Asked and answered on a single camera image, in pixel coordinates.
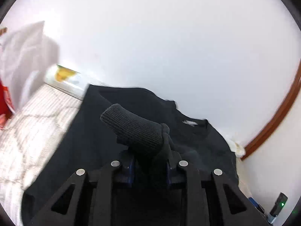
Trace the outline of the black sweatshirt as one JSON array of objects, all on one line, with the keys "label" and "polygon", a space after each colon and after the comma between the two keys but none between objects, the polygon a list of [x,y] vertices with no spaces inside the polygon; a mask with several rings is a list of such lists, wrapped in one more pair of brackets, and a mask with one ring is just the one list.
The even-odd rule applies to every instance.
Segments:
[{"label": "black sweatshirt", "polygon": [[74,172],[101,169],[123,151],[133,171],[119,202],[121,225],[179,225],[180,190],[167,184],[177,160],[206,173],[219,168],[238,185],[235,155],[207,120],[183,115],[175,102],[146,89],[91,85],[56,151],[24,192],[24,225]]}]

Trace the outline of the black device green light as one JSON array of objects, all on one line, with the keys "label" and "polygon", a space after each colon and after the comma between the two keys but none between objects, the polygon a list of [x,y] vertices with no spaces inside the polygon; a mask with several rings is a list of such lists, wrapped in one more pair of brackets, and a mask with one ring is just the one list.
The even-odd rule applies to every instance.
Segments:
[{"label": "black device green light", "polygon": [[274,206],[272,207],[271,211],[267,215],[267,222],[269,224],[273,224],[279,213],[281,212],[282,208],[285,206],[288,197],[284,193],[280,193],[277,200],[275,201]]}]

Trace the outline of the striped quilted mattress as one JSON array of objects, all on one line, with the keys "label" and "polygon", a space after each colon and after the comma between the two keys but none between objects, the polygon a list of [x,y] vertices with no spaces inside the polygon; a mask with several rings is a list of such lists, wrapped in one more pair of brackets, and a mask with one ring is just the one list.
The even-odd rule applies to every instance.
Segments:
[{"label": "striped quilted mattress", "polygon": [[50,159],[81,100],[44,84],[1,131],[1,205],[22,225],[21,200]]}]

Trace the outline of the red paper shopping bag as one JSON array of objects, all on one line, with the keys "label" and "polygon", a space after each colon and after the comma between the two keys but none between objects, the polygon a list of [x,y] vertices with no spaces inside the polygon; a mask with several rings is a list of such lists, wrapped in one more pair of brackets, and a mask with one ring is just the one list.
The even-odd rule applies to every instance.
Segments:
[{"label": "red paper shopping bag", "polygon": [[0,123],[1,129],[4,128],[6,122],[14,115],[15,109],[12,104],[8,87],[0,83]]}]

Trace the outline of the rolled white paper poster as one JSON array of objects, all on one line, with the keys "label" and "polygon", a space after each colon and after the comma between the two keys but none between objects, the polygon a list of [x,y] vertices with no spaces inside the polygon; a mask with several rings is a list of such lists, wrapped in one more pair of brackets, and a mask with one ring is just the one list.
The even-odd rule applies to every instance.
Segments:
[{"label": "rolled white paper poster", "polygon": [[52,65],[46,72],[44,82],[57,90],[82,100],[89,86],[78,72],[61,65]]}]

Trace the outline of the white Miniso plastic bag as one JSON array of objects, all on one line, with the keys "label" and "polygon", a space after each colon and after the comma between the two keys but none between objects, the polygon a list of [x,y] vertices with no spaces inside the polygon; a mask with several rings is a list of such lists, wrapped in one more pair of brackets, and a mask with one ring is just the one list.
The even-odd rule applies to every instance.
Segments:
[{"label": "white Miniso plastic bag", "polygon": [[1,83],[13,113],[30,100],[44,84],[47,70],[58,62],[59,46],[43,30],[41,21],[1,36]]}]

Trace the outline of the brown wooden door frame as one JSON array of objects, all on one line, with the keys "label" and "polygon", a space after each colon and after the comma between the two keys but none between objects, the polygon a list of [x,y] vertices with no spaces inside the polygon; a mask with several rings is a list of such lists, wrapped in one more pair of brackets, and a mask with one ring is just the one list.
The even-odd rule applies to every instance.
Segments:
[{"label": "brown wooden door frame", "polygon": [[252,155],[272,135],[272,133],[279,127],[281,122],[284,120],[292,105],[294,104],[297,95],[300,92],[300,77],[301,70],[299,63],[288,94],[285,96],[283,102],[280,104],[272,119],[265,125],[265,127],[259,132],[259,134],[245,147],[246,154],[242,157],[242,160],[245,160],[250,155]]}]

